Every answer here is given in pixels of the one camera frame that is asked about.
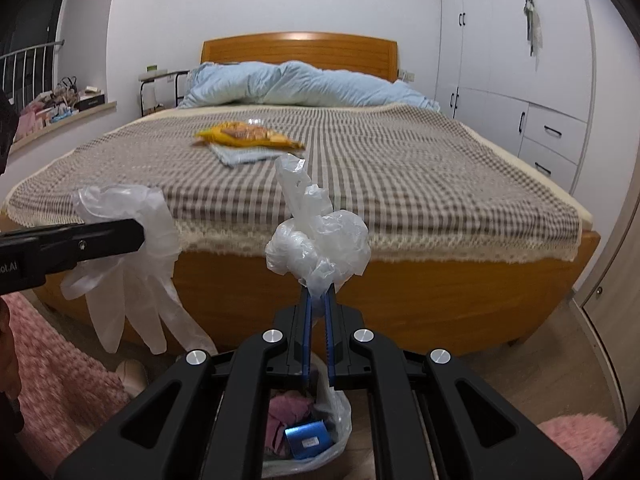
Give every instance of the silver screw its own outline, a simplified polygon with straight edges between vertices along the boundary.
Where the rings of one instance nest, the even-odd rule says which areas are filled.
[[[277,343],[282,339],[282,332],[280,330],[267,330],[267,332],[262,334],[262,339],[267,343]]]
[[[361,343],[368,343],[373,339],[373,332],[367,328],[361,328],[353,333],[353,338]]]
[[[191,352],[187,354],[187,362],[190,365],[201,365],[206,360],[207,355],[202,350],[191,350]]]
[[[445,365],[451,361],[451,354],[442,348],[431,351],[431,360],[439,365]]]

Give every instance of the drawer handle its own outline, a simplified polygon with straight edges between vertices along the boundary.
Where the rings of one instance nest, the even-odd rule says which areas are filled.
[[[558,130],[554,130],[553,128],[550,128],[549,126],[546,126],[546,124],[545,124],[545,131],[548,134],[556,134],[558,136],[558,139],[560,137],[562,137],[562,133],[561,132],[559,132]]]
[[[537,162],[534,162],[534,164],[536,165],[536,169],[540,173],[544,173],[546,174],[546,176],[551,176],[551,172],[547,168],[545,168],[544,166],[540,166]]]

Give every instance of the trash bag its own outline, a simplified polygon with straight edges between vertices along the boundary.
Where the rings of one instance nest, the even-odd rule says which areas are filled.
[[[326,365],[316,354],[311,355],[311,362],[318,367],[318,394],[314,405],[334,444],[313,458],[304,460],[278,460],[276,458],[262,462],[262,478],[293,475],[313,471],[338,458],[351,435],[351,404],[344,392],[336,391],[329,386]]]
[[[153,354],[166,351],[160,320],[185,350],[217,354],[213,341],[182,307],[171,280],[180,244],[162,191],[146,186],[89,186],[74,192],[72,201],[85,223],[133,218],[145,230],[145,241],[135,253],[80,262],[60,285],[67,300],[86,296],[104,349],[118,350],[126,317]]]
[[[267,244],[267,267],[277,274],[290,271],[316,299],[332,283],[338,291],[354,274],[361,276],[371,258],[362,219],[344,209],[334,212],[329,192],[306,174],[304,159],[279,157],[276,177],[293,218]]]

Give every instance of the wooden floor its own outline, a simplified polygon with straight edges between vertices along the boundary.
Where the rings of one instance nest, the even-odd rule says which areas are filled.
[[[141,360],[156,376],[172,358],[151,356],[144,349],[123,344],[116,355],[104,352],[91,328],[44,308],[33,294],[28,298],[49,322],[85,353],[115,369],[124,357]],[[512,347],[503,345],[463,358],[492,387],[524,415],[538,424],[558,415],[599,413],[615,421],[606,380],[590,343],[569,310],[562,303],[527,341]],[[353,409],[353,433],[345,453],[328,466],[296,480],[372,479],[371,437],[366,394],[348,392]]]

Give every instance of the light blue comforter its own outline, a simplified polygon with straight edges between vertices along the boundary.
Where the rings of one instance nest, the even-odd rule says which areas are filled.
[[[404,103],[436,112],[440,105],[402,81],[348,70],[320,70],[301,61],[203,63],[188,76],[180,108],[227,103],[360,107]]]

